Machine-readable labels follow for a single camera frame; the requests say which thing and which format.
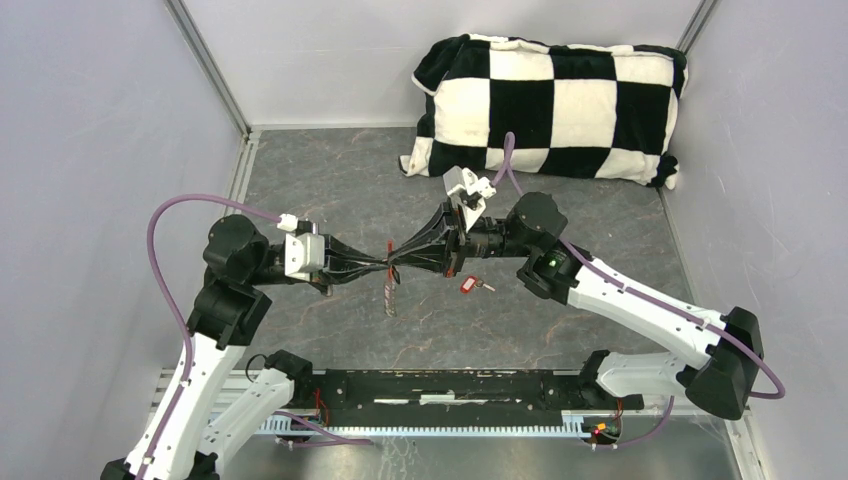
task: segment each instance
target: red keychain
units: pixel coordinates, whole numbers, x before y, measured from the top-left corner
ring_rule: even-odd
[[[477,286],[477,277],[469,275],[468,278],[462,282],[462,285],[459,286],[459,291],[462,293],[470,293],[471,290],[474,290],[475,286]]]

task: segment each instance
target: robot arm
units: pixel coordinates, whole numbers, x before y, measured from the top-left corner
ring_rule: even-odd
[[[668,353],[622,355],[596,351],[580,377],[621,398],[631,394],[685,394],[705,411],[738,419],[758,367],[719,335],[655,304],[624,292],[587,268],[559,241],[567,225],[549,195],[525,194],[506,218],[483,217],[494,194],[486,179],[455,167],[445,175],[448,200],[430,221],[387,259],[355,250],[317,226],[281,217],[285,242],[271,245],[253,223],[230,215],[213,225],[203,252],[208,264],[204,286],[187,325],[194,337],[195,365],[183,382],[173,412],[165,406],[181,384],[178,368],[151,426],[126,459],[107,465],[103,479],[214,479],[257,426],[292,398],[308,395],[312,365],[285,352],[268,359],[259,379],[214,422],[214,400],[227,374],[250,345],[271,301],[257,285],[306,283],[324,295],[332,286],[374,271],[412,266],[452,277],[467,258],[522,257],[518,278],[534,295],[604,315],[647,338]],[[696,315],[724,330],[762,357],[757,318],[740,308],[728,315],[668,297],[616,272],[577,247],[584,261],[628,287]],[[181,365],[186,358],[183,352]],[[591,390],[581,395],[593,395]],[[152,455],[150,437],[170,416]],[[144,466],[143,475],[139,475]]]

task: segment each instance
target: white wall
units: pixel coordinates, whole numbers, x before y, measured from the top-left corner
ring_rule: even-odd
[[[132,448],[180,341],[147,220],[223,193],[239,142],[164,2],[2,2],[0,478],[98,478]],[[174,210],[159,245],[185,309],[219,210]]]
[[[845,477],[845,18],[839,1],[722,2],[690,54],[672,146],[668,203],[695,290],[759,314],[786,382],[784,400],[751,401],[780,479]]]
[[[674,46],[698,0],[186,0],[253,125],[414,125],[409,80],[462,33]]]

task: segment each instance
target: red wire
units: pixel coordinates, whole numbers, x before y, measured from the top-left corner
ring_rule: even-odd
[[[389,250],[389,255],[391,255],[392,250],[394,250],[394,242],[392,242],[391,240],[389,240],[388,250]],[[392,276],[392,273],[394,273],[394,272],[392,271],[393,269],[394,269],[394,267],[391,267],[391,266],[390,266],[390,267],[389,267],[389,270],[388,270],[388,271],[387,271],[387,273],[386,273],[386,276],[388,277],[388,280],[389,280],[390,282],[393,282],[393,281],[394,281],[394,276]]]
[[[621,414],[623,414],[623,413],[624,413],[624,405],[621,403],[621,399],[619,398],[616,401],[616,412],[615,412],[615,417],[612,418],[613,421],[621,418]]]
[[[324,400],[321,400],[321,406],[324,407],[324,427],[330,426],[330,409],[327,408],[327,404],[324,403]]]

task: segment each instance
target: checkered pillow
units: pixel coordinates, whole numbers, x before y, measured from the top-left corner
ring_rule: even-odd
[[[674,188],[667,150],[686,75],[686,57],[665,47],[448,38],[412,76],[426,113],[400,167],[407,176],[497,170],[512,131],[516,170]]]

